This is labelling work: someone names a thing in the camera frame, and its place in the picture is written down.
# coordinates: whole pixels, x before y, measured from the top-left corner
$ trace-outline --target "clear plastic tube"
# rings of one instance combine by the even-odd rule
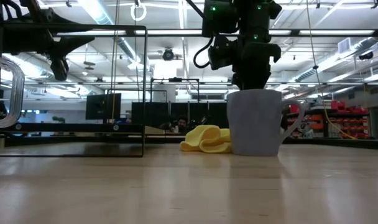
[[[21,117],[25,74],[16,63],[4,58],[0,58],[0,68],[12,72],[9,113],[4,119],[0,119],[0,128],[6,128],[16,124]]]

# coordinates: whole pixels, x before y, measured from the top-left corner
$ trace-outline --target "yellow cloth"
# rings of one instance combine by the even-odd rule
[[[228,128],[215,125],[200,125],[185,136],[180,143],[182,151],[203,151],[207,153],[229,153],[232,150]]]

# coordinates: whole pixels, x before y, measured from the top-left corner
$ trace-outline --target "white mug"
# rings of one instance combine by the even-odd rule
[[[275,90],[242,90],[231,93],[228,121],[234,154],[243,156],[276,156],[283,140],[297,128],[305,109],[296,100],[283,100]],[[298,105],[300,112],[294,124],[280,134],[282,108]]]

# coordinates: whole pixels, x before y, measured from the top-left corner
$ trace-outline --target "mug handle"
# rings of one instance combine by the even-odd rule
[[[293,131],[295,128],[299,127],[299,125],[301,124],[302,120],[303,120],[303,117],[305,116],[305,108],[301,105],[301,103],[297,100],[283,100],[282,101],[282,108],[285,106],[285,105],[297,105],[300,109],[300,112],[298,114],[298,118],[297,120],[293,123],[293,125],[291,125],[291,127],[289,127],[282,135],[281,135],[281,141],[280,142],[283,142],[283,140],[285,138],[287,138]]]

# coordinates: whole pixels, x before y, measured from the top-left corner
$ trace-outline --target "wooden table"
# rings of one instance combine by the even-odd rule
[[[0,223],[376,224],[378,151],[284,145],[242,157],[166,144],[141,159],[0,157]]]

